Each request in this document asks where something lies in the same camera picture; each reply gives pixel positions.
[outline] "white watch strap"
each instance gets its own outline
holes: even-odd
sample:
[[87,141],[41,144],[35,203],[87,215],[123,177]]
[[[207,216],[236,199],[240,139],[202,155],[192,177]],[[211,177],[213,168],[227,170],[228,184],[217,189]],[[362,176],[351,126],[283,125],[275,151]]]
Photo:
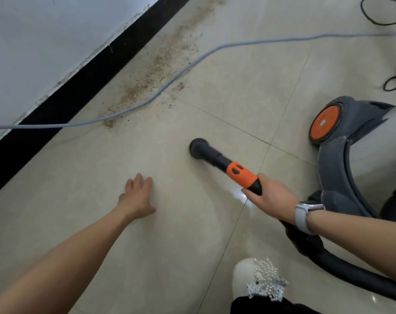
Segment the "white watch strap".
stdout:
[[296,206],[296,214],[295,214],[297,228],[300,229],[302,232],[305,232],[306,234],[316,235],[316,233],[312,232],[309,229],[309,227],[307,227],[306,219],[310,211],[315,211],[318,209],[325,209],[325,207],[323,206],[323,204],[315,204],[315,205],[310,205],[305,203],[298,204]]

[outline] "tile floor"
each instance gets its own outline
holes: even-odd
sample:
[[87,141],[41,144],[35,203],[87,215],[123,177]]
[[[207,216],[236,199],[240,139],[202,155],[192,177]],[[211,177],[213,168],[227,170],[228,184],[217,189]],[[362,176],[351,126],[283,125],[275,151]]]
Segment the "tile floor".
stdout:
[[[181,66],[230,41],[382,31],[360,0],[191,0],[75,117],[126,108]],[[371,0],[377,19],[396,7]],[[116,121],[64,129],[0,191],[0,292],[50,248],[116,203],[136,172],[154,178],[158,212],[111,249],[74,314],[228,313],[243,258],[269,257],[286,297],[322,313],[396,313],[396,302],[348,285],[301,256],[275,220],[188,145],[204,137],[301,198],[319,189],[307,131],[340,95],[396,104],[380,86],[396,72],[396,38],[327,39],[217,52],[150,105]],[[342,258],[368,267],[327,242]]]

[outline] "white wall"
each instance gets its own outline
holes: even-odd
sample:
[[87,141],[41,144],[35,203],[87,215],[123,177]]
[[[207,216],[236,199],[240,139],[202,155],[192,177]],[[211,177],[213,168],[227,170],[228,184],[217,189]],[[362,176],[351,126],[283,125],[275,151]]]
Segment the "white wall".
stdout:
[[0,124],[19,122],[156,1],[0,0]]

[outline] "vacuum cleaner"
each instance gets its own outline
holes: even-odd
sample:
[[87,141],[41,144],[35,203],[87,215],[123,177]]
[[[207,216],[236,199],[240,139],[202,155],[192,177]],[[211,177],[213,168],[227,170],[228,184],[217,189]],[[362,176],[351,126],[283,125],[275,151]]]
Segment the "vacuum cleaner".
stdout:
[[[319,147],[322,190],[314,192],[308,200],[322,203],[328,211],[396,222],[396,106],[339,97],[316,116],[309,140]],[[205,139],[194,139],[189,151],[193,158],[203,159],[243,188],[262,195],[255,174],[225,157]],[[396,301],[395,281],[338,258],[324,248],[320,236],[308,235],[280,222],[297,250],[319,267],[350,284]]]

